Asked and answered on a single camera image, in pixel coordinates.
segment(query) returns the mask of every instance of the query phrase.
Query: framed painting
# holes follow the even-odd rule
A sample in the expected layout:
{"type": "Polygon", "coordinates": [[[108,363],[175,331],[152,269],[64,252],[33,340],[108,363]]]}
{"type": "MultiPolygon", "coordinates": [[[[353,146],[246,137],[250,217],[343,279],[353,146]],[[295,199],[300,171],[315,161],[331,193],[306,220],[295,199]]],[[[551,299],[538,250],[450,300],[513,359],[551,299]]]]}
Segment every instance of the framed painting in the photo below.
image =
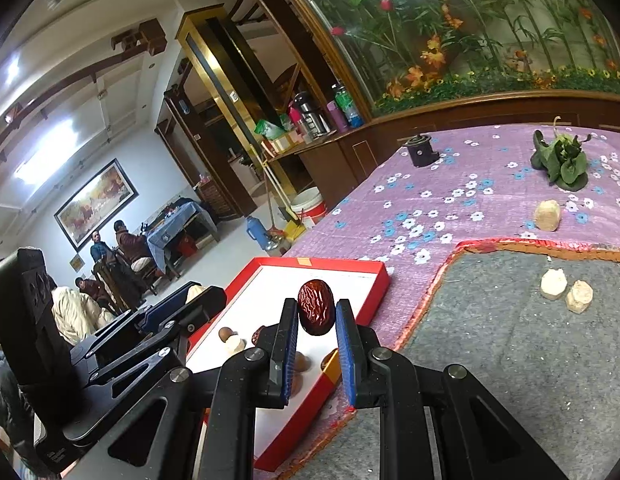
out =
{"type": "Polygon", "coordinates": [[[54,218],[78,250],[130,200],[138,196],[116,159],[100,170],[56,212],[54,218]]]}

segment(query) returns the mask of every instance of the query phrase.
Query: bucket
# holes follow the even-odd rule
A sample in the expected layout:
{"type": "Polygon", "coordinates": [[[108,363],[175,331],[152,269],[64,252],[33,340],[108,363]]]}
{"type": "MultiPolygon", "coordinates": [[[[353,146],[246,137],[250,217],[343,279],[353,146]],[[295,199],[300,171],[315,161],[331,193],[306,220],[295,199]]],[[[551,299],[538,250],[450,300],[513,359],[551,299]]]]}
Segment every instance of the bucket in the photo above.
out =
{"type": "Polygon", "coordinates": [[[292,211],[301,219],[303,225],[310,229],[319,223],[325,216],[325,202],[319,192],[319,188],[311,187],[299,193],[292,200],[292,211]]]}

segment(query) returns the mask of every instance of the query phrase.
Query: purple tablecloth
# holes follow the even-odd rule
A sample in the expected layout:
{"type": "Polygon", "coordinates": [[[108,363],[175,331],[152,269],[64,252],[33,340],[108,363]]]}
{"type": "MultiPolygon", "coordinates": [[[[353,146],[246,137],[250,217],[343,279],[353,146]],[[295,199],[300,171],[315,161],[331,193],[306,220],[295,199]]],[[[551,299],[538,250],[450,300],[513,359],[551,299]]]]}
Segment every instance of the purple tablecloth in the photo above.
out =
{"type": "MultiPolygon", "coordinates": [[[[432,146],[441,159],[428,168],[413,167],[407,150],[399,149],[288,256],[384,262],[392,283],[371,326],[381,344],[392,347],[437,270],[463,240],[538,237],[620,247],[620,134],[559,127],[580,138],[593,135],[583,145],[589,183],[571,193],[548,186],[545,174],[530,166],[537,128],[546,140],[553,138],[551,126],[529,124],[436,132],[432,146]],[[564,208],[561,225],[556,232],[541,232],[533,212],[538,202],[550,199],[564,208]]],[[[291,460],[305,456],[346,409],[339,387],[291,460]]],[[[288,461],[278,472],[290,466],[288,461]]],[[[272,476],[258,472],[257,478],[272,476]]]]}

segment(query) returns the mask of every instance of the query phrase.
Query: water bottle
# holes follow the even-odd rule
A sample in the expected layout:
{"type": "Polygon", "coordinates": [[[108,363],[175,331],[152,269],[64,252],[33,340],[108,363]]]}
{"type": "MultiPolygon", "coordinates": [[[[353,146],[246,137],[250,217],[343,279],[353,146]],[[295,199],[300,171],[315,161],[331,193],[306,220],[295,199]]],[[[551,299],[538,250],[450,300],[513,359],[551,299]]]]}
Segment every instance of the water bottle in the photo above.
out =
{"type": "Polygon", "coordinates": [[[334,100],[346,116],[347,122],[350,123],[350,126],[353,128],[363,126],[363,119],[361,118],[361,115],[359,115],[359,110],[357,110],[357,106],[354,104],[352,96],[343,86],[343,83],[332,85],[332,89],[334,90],[334,100]]]}

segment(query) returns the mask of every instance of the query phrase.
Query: ceiling light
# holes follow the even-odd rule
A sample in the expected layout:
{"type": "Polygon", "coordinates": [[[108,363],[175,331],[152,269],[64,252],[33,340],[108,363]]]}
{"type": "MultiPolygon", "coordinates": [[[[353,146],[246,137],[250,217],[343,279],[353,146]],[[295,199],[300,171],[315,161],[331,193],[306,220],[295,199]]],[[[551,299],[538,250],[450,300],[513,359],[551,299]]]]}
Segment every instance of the ceiling light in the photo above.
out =
{"type": "Polygon", "coordinates": [[[72,121],[64,121],[48,133],[37,152],[14,172],[14,176],[39,188],[76,152],[77,134],[72,121]]]}
{"type": "Polygon", "coordinates": [[[5,81],[6,84],[11,84],[14,78],[18,75],[18,60],[14,59],[8,66],[8,78],[5,81]]]}

